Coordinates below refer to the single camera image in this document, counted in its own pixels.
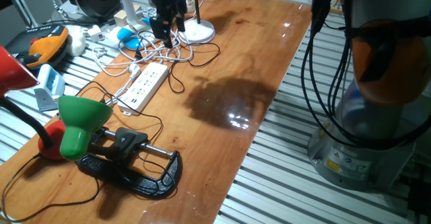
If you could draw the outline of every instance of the wooden table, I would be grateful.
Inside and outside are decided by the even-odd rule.
[[[154,145],[180,151],[184,168],[177,191],[164,200],[146,200],[102,183],[94,201],[51,208],[28,223],[213,222],[308,27],[310,7],[279,0],[215,0],[203,4],[201,17],[214,25],[217,34],[212,42],[220,46],[221,55],[200,69],[179,63],[174,74],[184,83],[185,93],[172,93],[166,80],[143,111],[164,123]],[[191,62],[204,63],[215,49],[196,46]],[[183,49],[182,56],[188,53]],[[121,55],[113,63],[126,61]],[[127,78],[101,73],[94,80],[114,93]],[[180,89],[180,84],[173,82],[173,87]],[[100,100],[102,92],[89,86],[81,95]],[[105,126],[113,131],[120,126],[132,128],[149,136],[159,127],[153,118],[125,116],[116,106]],[[1,190],[37,153],[37,139],[33,137],[0,166]],[[153,155],[148,159],[167,163]],[[153,177],[162,172],[139,159],[133,167]],[[38,159],[7,193],[7,213],[20,219],[47,204],[87,199],[95,191],[94,179],[74,163]]]

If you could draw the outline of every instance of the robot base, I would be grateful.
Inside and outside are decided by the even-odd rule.
[[[410,132],[424,120],[412,123],[405,116],[418,99],[404,107],[384,107],[365,101],[353,81],[336,110],[336,118],[351,134],[371,139],[390,139]],[[326,129],[338,139],[348,140],[332,123]],[[373,151],[342,145],[319,128],[308,143],[308,158],[315,170],[330,183],[350,190],[387,189],[398,178],[415,152],[416,144],[429,139],[428,131],[416,142],[386,151]]]

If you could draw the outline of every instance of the green lamp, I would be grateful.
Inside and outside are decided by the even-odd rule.
[[[60,146],[60,154],[77,161],[87,154],[92,134],[102,128],[112,115],[106,104],[77,96],[61,96],[59,112],[66,131]]]

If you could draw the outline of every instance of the electrical outlet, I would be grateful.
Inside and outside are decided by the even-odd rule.
[[[157,89],[168,76],[168,66],[158,63],[150,63],[135,80],[132,86],[120,97],[122,102],[118,102],[120,110],[126,116],[138,115],[153,97]]]

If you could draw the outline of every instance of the black clamp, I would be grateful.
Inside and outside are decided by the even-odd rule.
[[[103,136],[114,137],[116,141],[110,147],[96,145]],[[128,168],[140,151],[169,157],[170,161],[160,178],[154,179]],[[89,154],[76,161],[80,170],[146,198],[169,196],[175,190],[183,170],[178,151],[169,152],[149,145],[147,134],[123,127],[115,133],[107,128],[94,133],[88,152]],[[103,155],[108,160],[95,154]]]

